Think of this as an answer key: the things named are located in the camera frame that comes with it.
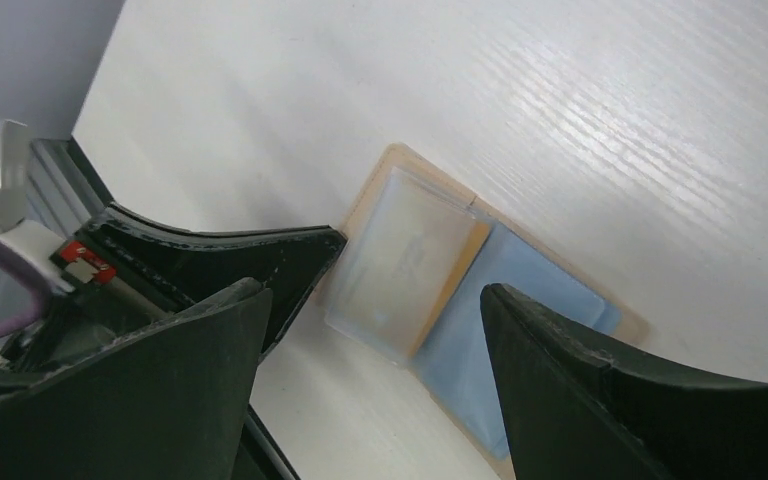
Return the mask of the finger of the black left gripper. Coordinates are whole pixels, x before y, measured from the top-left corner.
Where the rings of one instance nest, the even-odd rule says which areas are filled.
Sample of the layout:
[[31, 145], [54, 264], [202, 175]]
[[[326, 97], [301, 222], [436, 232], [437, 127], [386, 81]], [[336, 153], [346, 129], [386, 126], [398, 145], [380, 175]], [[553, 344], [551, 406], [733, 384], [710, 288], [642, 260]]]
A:
[[255, 279], [273, 293], [263, 356], [283, 339], [347, 244], [328, 225], [195, 232], [151, 221], [117, 203], [84, 223], [75, 238], [166, 312], [184, 310], [240, 279]]

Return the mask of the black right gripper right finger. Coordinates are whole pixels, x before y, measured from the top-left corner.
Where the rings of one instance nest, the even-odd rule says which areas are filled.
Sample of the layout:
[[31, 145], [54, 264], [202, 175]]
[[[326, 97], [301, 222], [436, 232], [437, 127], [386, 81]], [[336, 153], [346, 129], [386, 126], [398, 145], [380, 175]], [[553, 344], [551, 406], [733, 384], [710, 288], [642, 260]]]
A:
[[505, 284], [480, 310], [520, 479], [768, 479], [768, 384], [676, 363]]

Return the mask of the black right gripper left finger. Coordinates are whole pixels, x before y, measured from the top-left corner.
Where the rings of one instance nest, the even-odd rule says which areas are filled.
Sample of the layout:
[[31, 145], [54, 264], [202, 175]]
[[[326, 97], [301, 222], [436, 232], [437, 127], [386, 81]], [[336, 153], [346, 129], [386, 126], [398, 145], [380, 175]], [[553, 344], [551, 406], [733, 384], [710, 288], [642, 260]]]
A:
[[0, 479], [228, 479], [272, 292], [243, 279], [51, 371], [0, 368]]

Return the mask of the gold VIP card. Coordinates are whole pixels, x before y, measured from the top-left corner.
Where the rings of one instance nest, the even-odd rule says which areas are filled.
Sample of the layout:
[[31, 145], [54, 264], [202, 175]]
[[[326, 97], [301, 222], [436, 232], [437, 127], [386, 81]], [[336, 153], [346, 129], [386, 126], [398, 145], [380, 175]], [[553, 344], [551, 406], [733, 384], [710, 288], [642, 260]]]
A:
[[338, 267], [327, 324], [408, 363], [488, 232], [463, 205], [424, 190], [386, 191]]

